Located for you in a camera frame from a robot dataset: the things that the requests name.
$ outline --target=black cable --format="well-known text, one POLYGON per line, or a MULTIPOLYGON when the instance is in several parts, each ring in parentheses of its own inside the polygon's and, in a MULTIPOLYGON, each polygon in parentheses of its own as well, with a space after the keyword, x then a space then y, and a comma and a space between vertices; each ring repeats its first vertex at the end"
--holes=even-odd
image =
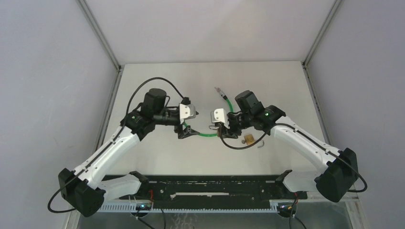
POLYGON ((149 223, 145 222, 143 219, 137 217, 137 220, 139 220, 141 223, 145 224, 148 228, 150 228, 150 229, 155 229, 155 228, 152 227, 149 223))
POLYGON ((300 219, 298 219, 298 217, 294 216, 294 218, 295 218, 298 222, 301 223, 301 225, 304 227, 304 229, 307 229, 307 227, 305 227, 305 224, 304 224, 300 219))
POLYGON ((163 114, 164 110, 167 108, 167 105, 169 104, 169 101, 170 101, 170 96, 167 95, 166 97, 169 99, 167 100, 165 106, 163 107, 161 114, 163 114))
POLYGON ((291 219, 292 219, 292 213, 293 213, 293 210, 294 210, 294 206, 295 206, 296 203, 298 202, 298 198, 299 198, 299 196, 302 195, 302 193, 305 193, 305 192, 300 192, 299 194, 297 194, 297 195, 295 196, 294 202, 293 202, 292 205, 291 205, 290 218, 288 219, 288 224, 289 224, 289 226, 290 226, 290 229, 292 229, 292 226, 291 226, 291 219))
MULTIPOLYGON (((278 123, 276 125, 281 125, 281 126, 286 126, 288 128, 290 128, 292 131, 295 131, 295 128, 292 127, 291 125, 288 124, 284 124, 284 123, 278 123)), ((315 142, 312 138, 310 138, 309 136, 307 136, 305 133, 297 130, 297 133, 299 133, 300 135, 302 135, 304 138, 308 139, 310 142, 312 142, 314 145, 316 145, 317 147, 319 147, 321 150, 325 151, 327 154, 332 155, 334 158, 340 160, 341 162, 343 162, 347 167, 349 167, 359 178, 360 180, 363 182, 364 184, 364 188, 360 189, 360 190, 347 190, 348 192, 356 192, 356 193, 360 193, 360 192, 365 192, 368 188, 367 182, 365 181, 365 179, 360 175, 360 173, 354 169, 349 163, 347 163, 345 160, 341 159, 339 156, 337 156, 336 154, 332 153, 331 151, 327 151, 326 148, 324 148, 323 146, 319 145, 317 142, 315 142)))
POLYGON ((264 133, 264 134, 263 134, 257 141, 255 141, 253 144, 248 145, 248 146, 244 146, 244 147, 234 147, 234 146, 228 145, 228 144, 224 141, 224 137, 222 136, 222 126, 221 126, 221 125, 219 126, 219 134, 218 134, 218 135, 219 135, 219 138, 221 139, 222 143, 223 143, 226 147, 231 148, 231 149, 241 150, 241 149, 248 149, 248 148, 250 148, 250 147, 256 145, 258 142, 260 142, 261 140, 263 140, 263 138, 266 136, 266 133, 264 133))
POLYGON ((73 177, 72 179, 70 179, 63 187, 61 187, 60 189, 58 189, 55 194, 52 195, 51 199, 49 199, 48 202, 48 211, 52 212, 52 213, 66 213, 66 212, 70 212, 70 211, 74 211, 76 210, 75 208, 69 209, 69 210, 63 210, 63 211, 56 211, 53 210, 51 208, 51 203, 53 201, 53 199, 56 197, 56 195, 58 195, 59 192, 62 191, 62 189, 64 189, 67 185, 70 184, 70 182, 72 182, 74 179, 78 178, 85 170, 83 169, 82 171, 80 171, 75 177, 73 177))
MULTIPOLYGON (((141 196, 136 196, 136 195, 130 195, 130 196, 132 196, 132 197, 134 197, 134 198, 148 199, 148 198, 146 198, 146 197, 141 197, 141 196)), ((153 203, 153 205, 156 205, 156 206, 157 206, 157 204, 156 204, 155 201, 151 200, 151 202, 153 203)), ((160 208, 160 211, 162 212, 162 216, 163 216, 163 224, 164 224, 163 229, 166 229, 166 215, 165 215, 165 213, 164 213, 164 211, 163 211, 162 208, 160 208)))

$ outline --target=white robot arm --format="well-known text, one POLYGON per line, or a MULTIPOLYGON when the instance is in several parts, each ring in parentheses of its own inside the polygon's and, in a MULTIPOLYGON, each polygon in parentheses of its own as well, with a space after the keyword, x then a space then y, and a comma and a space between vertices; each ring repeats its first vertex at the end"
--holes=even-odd
MULTIPOLYGON (((179 139, 197 135, 187 126, 183 129, 184 120, 196 116, 195 107, 184 97, 178 107, 167 108, 166 92, 161 89, 150 89, 145 94, 140 111, 138 107, 127 114, 121 126, 93 155, 85 162, 70 171, 64 169, 59 173, 59 184, 62 197, 85 217, 93 215, 104 202, 138 192, 142 175, 133 172, 126 176, 102 181, 111 167, 132 147, 155 129, 155 125, 174 126, 179 139)), ((48 209, 54 213, 50 204, 48 209)))
POLYGON ((288 170, 283 184, 289 191, 319 191, 330 201, 339 202, 347 191, 361 192, 367 189, 364 179, 357 172, 357 158, 352 150, 346 148, 341 151, 320 141, 279 108, 273 105, 264 108, 251 91, 240 93, 235 100, 240 112, 227 114, 224 109, 211 112, 211 120, 219 128, 219 137, 227 147, 246 149, 253 146, 233 147, 224 138, 238 138, 241 130, 254 127, 265 132, 255 143, 265 135, 273 136, 293 147, 317 168, 317 171, 306 173, 288 170), (358 177, 364 182, 364 189, 349 190, 358 177))

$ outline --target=green cable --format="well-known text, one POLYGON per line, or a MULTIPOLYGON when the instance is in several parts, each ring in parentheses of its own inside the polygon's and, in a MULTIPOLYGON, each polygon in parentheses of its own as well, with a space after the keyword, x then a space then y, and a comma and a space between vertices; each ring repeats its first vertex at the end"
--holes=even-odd
POLYGON ((226 99, 226 101, 228 102, 229 109, 231 110, 231 112, 233 112, 234 108, 232 107, 231 101, 229 101, 229 99, 226 99))
MULTIPOLYGON (((231 112, 233 112, 234 108, 232 107, 231 101, 229 101, 229 99, 226 99, 226 102, 228 103, 229 109, 231 110, 231 112)), ((184 121, 184 126, 185 127, 188 126, 186 121, 184 121)), ((201 136, 201 137, 216 137, 217 136, 217 134, 203 134, 203 133, 199 133, 198 135, 201 136)))

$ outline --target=table surface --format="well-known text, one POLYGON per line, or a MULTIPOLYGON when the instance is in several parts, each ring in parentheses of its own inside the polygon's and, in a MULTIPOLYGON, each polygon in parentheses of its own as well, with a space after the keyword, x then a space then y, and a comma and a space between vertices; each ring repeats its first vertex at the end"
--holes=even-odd
MULTIPOLYGON (((128 100, 146 79, 164 77, 180 92, 190 97, 200 113, 187 123, 202 133, 212 133, 210 112, 225 108, 227 103, 214 87, 220 87, 234 100, 239 93, 250 90, 263 105, 275 105, 284 110, 299 126, 323 141, 320 122, 309 92, 300 62, 213 62, 213 63, 153 63, 127 64, 119 84, 109 119, 107 141, 125 115, 128 100)), ((169 105, 181 99, 164 81, 147 83, 134 97, 131 109, 143 101, 150 88, 161 88, 171 97, 169 105)), ((239 139, 226 139, 232 146, 244 146, 243 136, 253 134, 258 139, 263 132, 249 128, 239 139)), ((109 174, 138 171, 145 175, 261 175, 280 174, 287 169, 315 170, 315 167, 293 148, 272 136, 264 138, 263 148, 247 150, 225 147, 217 137, 191 136, 178 140, 171 126, 156 126, 142 142, 130 149, 109 174)))

